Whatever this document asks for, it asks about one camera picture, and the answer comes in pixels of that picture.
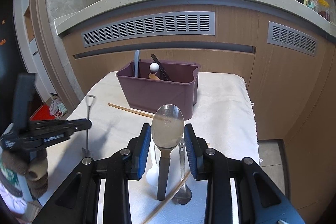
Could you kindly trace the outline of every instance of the white ball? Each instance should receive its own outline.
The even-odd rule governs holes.
[[[159,65],[157,63],[152,63],[149,67],[152,73],[155,73],[159,70]]]

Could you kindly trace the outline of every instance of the table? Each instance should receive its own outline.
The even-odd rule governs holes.
[[[152,119],[124,110],[110,107],[107,103],[127,107],[128,103],[119,85],[116,72],[109,73],[92,87],[88,94],[95,95],[97,101],[91,109],[92,128],[89,131],[89,150],[95,160],[110,157],[125,148],[131,138],[140,134],[144,123]],[[241,160],[249,156],[259,162],[257,133],[244,79],[224,73],[199,73],[197,104],[190,120],[196,136],[204,138],[211,147],[221,151],[226,157]],[[68,120],[86,117],[86,104],[83,100]],[[57,187],[73,168],[81,161],[81,149],[85,146],[85,132],[75,133],[70,140],[47,148],[48,153],[48,191],[39,199],[44,205]],[[186,159],[186,172],[189,170]],[[152,166],[148,157],[146,172]],[[167,194],[180,180],[179,152],[174,149],[167,185]],[[102,204],[105,182],[99,198],[98,223],[102,223]],[[150,223],[203,223],[206,203],[206,181],[195,181],[189,177],[187,184],[193,192],[192,200],[184,206],[172,201]],[[234,223],[238,223],[235,186],[231,183]],[[145,178],[129,181],[129,198],[132,223],[142,223],[160,203],[156,200],[156,188],[151,187]]]

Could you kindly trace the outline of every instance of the light blue utensil handle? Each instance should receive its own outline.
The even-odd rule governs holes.
[[[136,50],[134,54],[134,77],[138,78],[138,70],[139,70],[139,55],[140,51]]]

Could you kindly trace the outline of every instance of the wooden chopstick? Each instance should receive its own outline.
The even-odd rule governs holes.
[[[157,215],[157,213],[159,211],[161,211],[164,206],[167,205],[167,203],[174,197],[174,195],[176,195],[176,193],[179,191],[179,189],[181,189],[181,187],[183,186],[183,184],[187,181],[187,179],[190,176],[190,171],[186,174],[186,176],[184,177],[183,180],[180,181],[180,183],[176,186],[176,188],[174,190],[172,190],[169,195],[165,198],[164,201],[162,201],[153,211],[152,213],[147,216],[147,218],[145,219],[144,222],[142,222],[142,224],[147,224],[149,221],[151,221],[153,219],[154,216]]]
[[[110,104],[110,103],[108,103],[108,105],[112,106],[112,107],[115,107],[115,108],[118,108],[118,109],[121,109],[121,110],[132,112],[134,114],[138,114],[138,115],[141,115],[141,116],[145,116],[145,117],[149,117],[149,118],[154,118],[154,115],[152,115],[152,114],[143,113],[143,112],[140,112],[140,111],[136,111],[136,110],[129,109],[129,108],[126,108],[126,107],[122,107],[122,106],[117,106],[117,105]]]

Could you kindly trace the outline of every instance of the black refrigerator door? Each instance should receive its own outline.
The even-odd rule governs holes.
[[[11,123],[17,75],[27,72],[16,39],[13,0],[0,0],[0,135]],[[30,115],[42,104],[35,92]]]

